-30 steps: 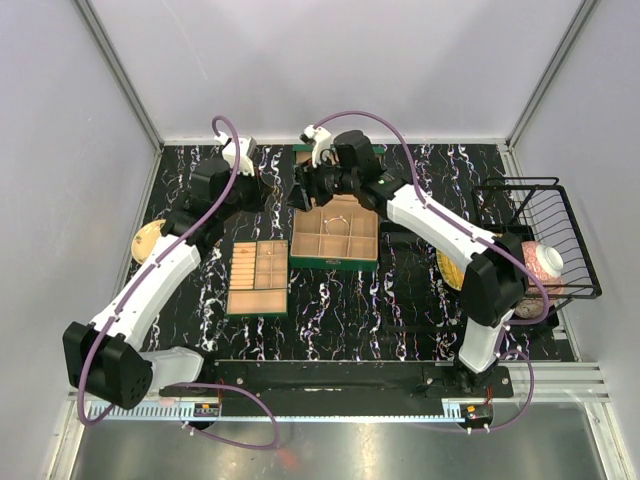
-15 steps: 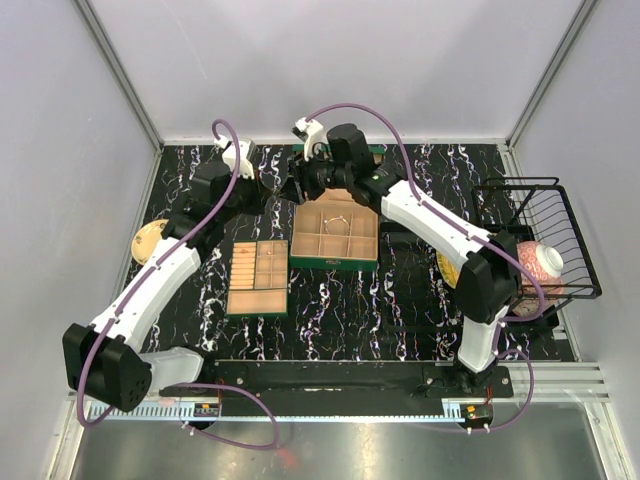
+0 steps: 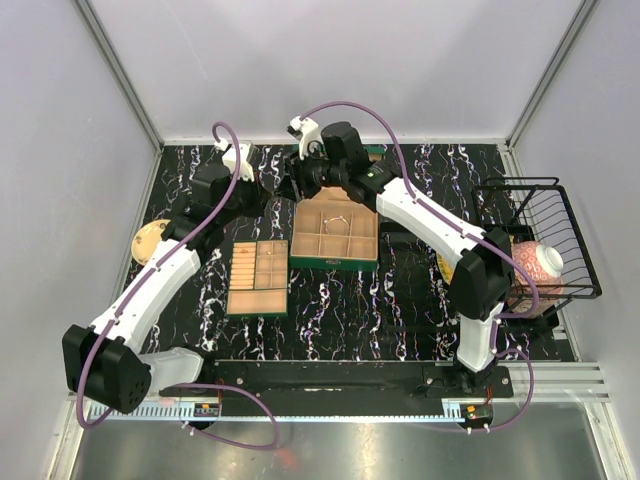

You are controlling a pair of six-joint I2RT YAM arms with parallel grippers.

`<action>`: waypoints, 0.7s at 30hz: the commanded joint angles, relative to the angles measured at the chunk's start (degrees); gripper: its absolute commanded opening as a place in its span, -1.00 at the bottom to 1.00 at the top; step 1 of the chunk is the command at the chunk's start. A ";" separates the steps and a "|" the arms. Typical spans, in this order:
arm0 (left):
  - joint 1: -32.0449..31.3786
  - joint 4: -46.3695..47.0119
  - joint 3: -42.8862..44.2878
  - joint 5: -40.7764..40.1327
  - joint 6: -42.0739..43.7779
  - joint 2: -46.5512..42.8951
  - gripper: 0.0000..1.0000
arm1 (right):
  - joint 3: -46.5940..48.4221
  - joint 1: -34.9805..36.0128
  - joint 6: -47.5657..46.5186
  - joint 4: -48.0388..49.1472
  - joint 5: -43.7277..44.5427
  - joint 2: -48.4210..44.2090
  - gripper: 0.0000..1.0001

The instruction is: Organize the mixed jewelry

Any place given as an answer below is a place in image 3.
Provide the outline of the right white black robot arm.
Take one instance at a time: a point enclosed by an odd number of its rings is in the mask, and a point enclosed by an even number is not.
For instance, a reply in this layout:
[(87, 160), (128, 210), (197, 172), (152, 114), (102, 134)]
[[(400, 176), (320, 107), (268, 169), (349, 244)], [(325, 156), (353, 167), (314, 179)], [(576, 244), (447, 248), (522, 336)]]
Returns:
[(339, 188), (351, 201), (404, 227), (453, 267), (448, 299), (460, 315), (454, 384), (463, 395), (480, 394), (490, 383), (494, 327), (514, 279), (508, 234), (468, 223), (420, 192), (394, 163), (371, 161), (359, 132), (346, 121), (320, 127), (296, 117), (287, 131), (298, 150), (285, 162), (279, 194), (302, 201)]

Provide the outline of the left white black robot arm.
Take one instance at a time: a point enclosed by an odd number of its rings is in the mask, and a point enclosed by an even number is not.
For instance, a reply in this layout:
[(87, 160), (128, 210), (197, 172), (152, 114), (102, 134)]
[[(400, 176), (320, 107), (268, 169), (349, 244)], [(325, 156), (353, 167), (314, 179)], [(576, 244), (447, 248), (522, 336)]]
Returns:
[(171, 299), (223, 242), (226, 226), (260, 216), (268, 198), (245, 160), (199, 170), (185, 204), (121, 296), (89, 326), (72, 325), (63, 335), (68, 388), (125, 414), (148, 394), (178, 384), (193, 395), (208, 394), (216, 372), (196, 351), (174, 347), (143, 354), (142, 346)]

